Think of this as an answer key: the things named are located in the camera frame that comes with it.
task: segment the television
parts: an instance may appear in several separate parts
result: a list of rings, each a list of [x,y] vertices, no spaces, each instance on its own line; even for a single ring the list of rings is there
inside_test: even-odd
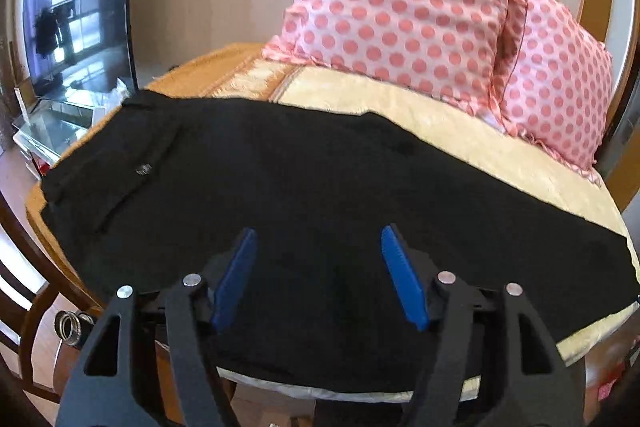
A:
[[[23,0],[35,94],[90,106],[91,93],[111,92],[118,81],[137,89],[128,5],[128,0]]]

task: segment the black cloth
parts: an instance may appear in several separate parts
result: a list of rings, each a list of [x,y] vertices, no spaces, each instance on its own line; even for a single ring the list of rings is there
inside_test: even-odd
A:
[[[624,237],[373,113],[142,91],[42,188],[44,221],[105,301],[123,284],[170,285],[255,229],[258,257],[220,365],[265,380],[413,388],[435,336],[404,318],[380,253],[389,223],[470,284],[520,283],[556,341],[638,294]]]
[[[48,57],[58,47],[58,20],[56,15],[46,9],[36,18],[36,53],[42,58]]]

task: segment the pillow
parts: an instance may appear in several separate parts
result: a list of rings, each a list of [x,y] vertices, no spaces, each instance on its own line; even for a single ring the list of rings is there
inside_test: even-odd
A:
[[[296,0],[263,54],[367,74],[457,105],[488,108],[508,0]]]
[[[611,56],[557,0],[510,0],[492,107],[511,136],[541,146],[599,181],[612,84]]]

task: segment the metal cylinder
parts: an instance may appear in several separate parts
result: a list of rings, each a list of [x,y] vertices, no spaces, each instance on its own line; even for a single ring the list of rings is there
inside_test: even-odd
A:
[[[84,312],[58,312],[54,319],[57,336],[67,346],[81,349],[94,329],[95,319]]]

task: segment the wooden chair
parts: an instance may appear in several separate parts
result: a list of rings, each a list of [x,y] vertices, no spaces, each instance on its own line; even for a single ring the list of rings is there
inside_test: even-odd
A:
[[[7,233],[15,246],[29,261],[31,266],[39,272],[46,283],[37,293],[33,293],[22,284],[15,275],[0,262],[0,277],[14,290],[31,302],[27,311],[18,305],[10,296],[0,292],[0,320],[15,333],[20,335],[20,342],[0,331],[0,342],[18,354],[20,374],[14,373],[23,390],[46,400],[59,403],[60,396],[49,387],[33,381],[33,363],[31,355],[38,326],[44,313],[51,307],[58,295],[69,299],[79,310],[87,311],[97,303],[84,293],[79,287],[69,281],[66,276],[49,260],[36,245],[29,233],[22,227],[9,204],[0,194],[0,226]]]
[[[51,427],[16,385],[15,378],[2,357],[0,357],[0,411],[2,411],[4,425]]]

